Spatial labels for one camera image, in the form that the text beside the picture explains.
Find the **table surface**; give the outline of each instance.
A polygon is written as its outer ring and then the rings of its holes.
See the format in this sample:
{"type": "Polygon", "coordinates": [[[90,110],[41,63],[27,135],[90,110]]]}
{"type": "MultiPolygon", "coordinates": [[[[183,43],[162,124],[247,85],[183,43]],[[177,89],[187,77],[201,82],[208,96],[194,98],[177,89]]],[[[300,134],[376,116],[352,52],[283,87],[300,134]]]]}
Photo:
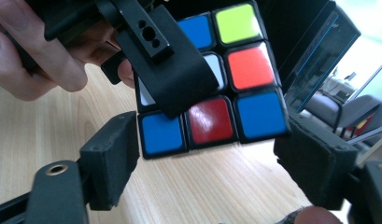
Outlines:
{"type": "MultiPolygon", "coordinates": [[[[134,90],[112,86],[87,65],[88,86],[56,88],[34,102],[0,88],[0,203],[29,191],[35,172],[78,150],[110,118],[136,110],[134,90]]],[[[178,158],[139,159],[109,212],[91,223],[276,223],[310,202],[276,162],[273,140],[201,150],[178,158]]]]}

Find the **finger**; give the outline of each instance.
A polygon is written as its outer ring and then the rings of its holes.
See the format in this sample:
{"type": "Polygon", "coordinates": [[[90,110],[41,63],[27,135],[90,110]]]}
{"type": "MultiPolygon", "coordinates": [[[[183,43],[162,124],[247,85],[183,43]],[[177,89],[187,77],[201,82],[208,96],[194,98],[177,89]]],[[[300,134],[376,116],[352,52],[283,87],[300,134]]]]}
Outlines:
{"type": "MultiPolygon", "coordinates": [[[[108,43],[93,41],[83,42],[82,44],[72,44],[68,51],[74,58],[82,60],[84,63],[93,63],[101,66],[105,61],[112,57],[119,50],[108,43]]],[[[128,60],[121,62],[118,67],[120,80],[127,86],[134,88],[133,70],[128,60]]]]}
{"type": "Polygon", "coordinates": [[[67,91],[79,91],[87,83],[84,64],[65,47],[44,38],[44,23],[22,0],[0,0],[0,23],[30,54],[49,77],[67,91]]]}
{"type": "Polygon", "coordinates": [[[22,68],[12,43],[0,33],[0,86],[18,99],[31,101],[56,85],[48,78],[40,76],[38,73],[30,75],[22,68]]]}
{"type": "Polygon", "coordinates": [[[134,73],[132,65],[128,60],[124,60],[118,67],[118,75],[120,80],[126,84],[126,86],[134,89],[134,73]]]}
{"type": "Polygon", "coordinates": [[[330,211],[322,207],[310,206],[305,208],[295,218],[295,224],[340,224],[340,220],[330,211]]]}
{"type": "Polygon", "coordinates": [[[100,43],[108,42],[116,49],[120,49],[118,42],[114,38],[117,33],[117,30],[115,30],[106,20],[100,20],[94,26],[83,32],[78,39],[81,40],[86,38],[100,43]]]}

